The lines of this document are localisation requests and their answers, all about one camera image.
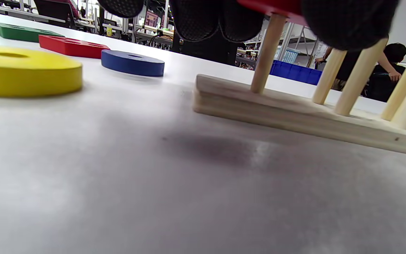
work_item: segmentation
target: yellow object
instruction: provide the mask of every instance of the yellow object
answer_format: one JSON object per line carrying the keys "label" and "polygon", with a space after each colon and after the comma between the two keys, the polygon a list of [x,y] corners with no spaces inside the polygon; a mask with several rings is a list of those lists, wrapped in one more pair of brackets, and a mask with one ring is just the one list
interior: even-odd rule
{"label": "yellow object", "polygon": [[62,95],[82,88],[82,64],[63,55],[0,47],[0,97]]}

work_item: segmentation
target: foam shape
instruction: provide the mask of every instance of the foam shape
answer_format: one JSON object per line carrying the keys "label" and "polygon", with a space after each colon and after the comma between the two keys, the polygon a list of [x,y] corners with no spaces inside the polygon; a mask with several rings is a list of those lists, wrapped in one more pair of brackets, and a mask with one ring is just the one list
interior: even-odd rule
{"label": "foam shape", "polygon": [[114,71],[129,74],[161,77],[164,75],[164,61],[148,56],[117,50],[103,50],[101,65]]}
{"label": "foam shape", "polygon": [[62,95],[82,88],[82,65],[66,56],[0,47],[0,97]]}
{"label": "foam shape", "polygon": [[0,36],[3,37],[4,39],[25,42],[38,42],[39,35],[52,35],[63,37],[63,35],[61,34],[57,34],[56,32],[48,30],[0,23]]}
{"label": "foam shape", "polygon": [[81,58],[101,58],[101,51],[108,46],[66,37],[39,35],[40,47],[67,56]]}

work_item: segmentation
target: black hair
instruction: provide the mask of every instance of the black hair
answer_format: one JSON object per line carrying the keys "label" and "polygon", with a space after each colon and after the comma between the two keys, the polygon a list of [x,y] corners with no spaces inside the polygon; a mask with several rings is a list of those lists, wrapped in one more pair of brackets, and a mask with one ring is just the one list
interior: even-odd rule
{"label": "black hair", "polygon": [[406,47],[401,43],[388,44],[383,50],[390,63],[399,63],[406,55]]}

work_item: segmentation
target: green block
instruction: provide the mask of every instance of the green block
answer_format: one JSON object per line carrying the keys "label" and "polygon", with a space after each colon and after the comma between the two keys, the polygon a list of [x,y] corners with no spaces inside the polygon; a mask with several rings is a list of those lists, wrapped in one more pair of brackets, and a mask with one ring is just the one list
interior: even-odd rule
{"label": "green block", "polygon": [[38,42],[39,35],[51,35],[51,36],[65,37],[62,34],[56,34],[55,32],[48,31],[48,30],[0,23],[0,36],[5,39],[25,41],[25,42]]}

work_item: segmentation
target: blue disc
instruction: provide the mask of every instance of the blue disc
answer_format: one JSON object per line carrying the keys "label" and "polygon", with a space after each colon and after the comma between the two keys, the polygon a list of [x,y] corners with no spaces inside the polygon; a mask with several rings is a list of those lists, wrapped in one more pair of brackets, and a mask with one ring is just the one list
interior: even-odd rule
{"label": "blue disc", "polygon": [[102,50],[101,65],[114,71],[129,74],[160,77],[164,75],[164,61],[134,53]]}

